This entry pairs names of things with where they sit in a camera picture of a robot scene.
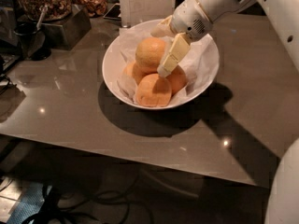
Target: black cable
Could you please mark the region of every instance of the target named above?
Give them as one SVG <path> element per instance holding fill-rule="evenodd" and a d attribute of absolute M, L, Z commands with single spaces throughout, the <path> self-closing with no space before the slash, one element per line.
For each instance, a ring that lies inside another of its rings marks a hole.
<path fill-rule="evenodd" d="M 9 179 L 9 181 L 0 189 L 0 192 L 7 189 L 12 182 L 13 179 Z"/>
<path fill-rule="evenodd" d="M 7 75 L 5 75 L 5 74 L 0 75 L 0 82 L 2 82 L 3 80 L 7 81 L 7 84 L 3 88 L 1 88 L 0 95 L 3 94 L 5 91 L 7 91 L 7 89 L 9 87 L 16 86 L 16 85 L 14 85 L 12 83 L 12 81 L 10 80 L 10 78 Z"/>
<path fill-rule="evenodd" d="M 76 212 L 76 213 L 72 213 L 72 216 L 82 216 L 82 217 L 88 217 L 89 219 L 91 220 L 96 220 L 96 221 L 100 221 L 98 218 L 90 215 L 90 214 L 87 214 L 87 213 L 81 213 L 81 212 Z"/>
<path fill-rule="evenodd" d="M 56 171 L 55 173 L 60 175 L 60 172 L 59 172 L 60 169 L 58 169 L 56 167 L 55 163 L 51 160 L 50 157 L 48 157 L 48 155 L 45 155 L 45 156 L 47 157 L 48 161 L 50 162 L 52 169 L 54 171 Z M 73 216 L 77 215 L 78 213 L 71 213 L 71 211 L 74 211 L 76 208 L 82 206 L 83 204 L 92 201 L 94 203 L 99 203 L 99 204 L 102 204 L 102 205 L 126 205 L 125 213 L 124 213 L 121 221 L 119 222 L 119 224 L 124 224 L 126 222 L 127 218 L 129 217 L 131 205 L 134 204 L 134 205 L 140 205 L 140 206 L 142 206 L 146 209 L 146 211 L 149 213 L 150 224 L 152 224 L 152 223 L 154 223 L 153 222 L 153 214 L 151 213 L 150 209 L 142 202 L 129 201 L 128 197 L 127 197 L 130 193 L 133 192 L 134 186 L 135 186 L 135 184 L 138 180 L 139 180 L 139 175 L 136 176 L 133 183 L 124 192 L 119 192 L 119 191 L 116 191 L 116 190 L 106 190 L 106 191 L 102 191 L 102 192 L 95 193 L 95 194 L 90 193 L 84 186 L 80 185 L 79 183 L 77 183 L 76 180 L 74 180 L 73 183 L 77 184 L 77 188 L 82 192 L 83 195 L 86 196 L 87 199 L 80 202 L 80 203 L 77 203 L 75 205 L 65 207 L 65 208 L 59 208 L 56 205 L 56 208 L 59 210 L 59 214 L 60 214 L 60 216 L 58 216 L 58 217 L 64 217 L 64 218 L 72 219 Z M 113 195 L 112 197 L 105 197 L 108 194 L 115 194 L 115 195 Z M 82 213 L 79 213 L 79 214 L 82 215 L 82 216 L 84 215 L 85 217 L 91 217 L 92 219 L 95 219 L 95 217 L 90 216 L 88 214 L 82 214 Z"/>

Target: gray table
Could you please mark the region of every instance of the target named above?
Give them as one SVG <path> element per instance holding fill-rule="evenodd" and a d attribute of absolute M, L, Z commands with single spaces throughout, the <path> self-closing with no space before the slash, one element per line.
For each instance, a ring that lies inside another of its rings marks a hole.
<path fill-rule="evenodd" d="M 211 32 L 221 53 L 212 86 L 162 112 L 134 109 L 107 89 L 102 60 L 116 21 L 71 50 L 52 50 L 8 74 L 0 133 L 59 147 L 267 187 L 299 137 L 299 73 L 266 17 L 230 15 Z"/>

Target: white bowl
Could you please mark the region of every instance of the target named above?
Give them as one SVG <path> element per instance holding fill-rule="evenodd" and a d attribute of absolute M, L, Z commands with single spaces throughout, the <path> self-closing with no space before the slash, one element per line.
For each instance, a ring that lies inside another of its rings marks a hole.
<path fill-rule="evenodd" d="M 179 96 L 176 99 L 172 98 L 168 106 L 165 107 L 144 107 L 139 105 L 126 97 L 118 84 L 118 79 L 121 77 L 123 68 L 128 64 L 128 56 L 131 56 L 131 60 L 135 57 L 134 49 L 131 54 L 127 56 L 123 55 L 123 49 L 132 46 L 135 48 L 137 44 L 145 37 L 150 36 L 151 29 L 157 25 L 161 20 L 146 21 L 140 23 L 119 35 L 108 47 L 104 56 L 102 73 L 104 81 L 109 90 L 121 101 L 136 108 L 148 109 L 148 110 L 162 110 L 177 107 L 188 103 L 192 99 L 196 98 L 199 94 L 206 90 L 206 88 L 213 82 L 219 69 L 219 51 L 217 46 L 210 35 L 205 35 L 200 41 L 193 42 L 190 52 L 180 62 L 180 66 L 185 70 L 187 78 L 193 77 L 190 74 L 190 70 L 196 73 L 196 80 L 192 84 L 188 84 L 186 87 L 186 95 L 184 97 Z M 188 65 L 192 63 L 192 69 L 189 69 Z"/>

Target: table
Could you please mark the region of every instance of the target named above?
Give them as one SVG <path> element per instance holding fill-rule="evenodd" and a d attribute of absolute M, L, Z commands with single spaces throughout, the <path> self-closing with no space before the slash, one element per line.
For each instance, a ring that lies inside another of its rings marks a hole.
<path fill-rule="evenodd" d="M 123 104 L 102 61 L 120 23 L 92 19 L 70 51 L 23 61 L 0 98 L 0 134 L 269 188 L 299 137 L 299 73 L 268 19 L 229 15 L 211 32 L 221 55 L 215 82 L 165 111 Z"/>

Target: dried food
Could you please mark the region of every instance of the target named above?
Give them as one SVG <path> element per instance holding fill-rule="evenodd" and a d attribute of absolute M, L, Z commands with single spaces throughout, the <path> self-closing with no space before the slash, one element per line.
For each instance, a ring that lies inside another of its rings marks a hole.
<path fill-rule="evenodd" d="M 71 0 L 19 0 L 27 17 L 37 21 L 40 16 L 40 8 L 47 5 L 48 11 L 44 21 L 59 20 L 72 11 Z"/>
<path fill-rule="evenodd" d="M 107 0 L 73 0 L 73 2 L 85 6 L 90 18 L 104 15 L 107 10 Z"/>

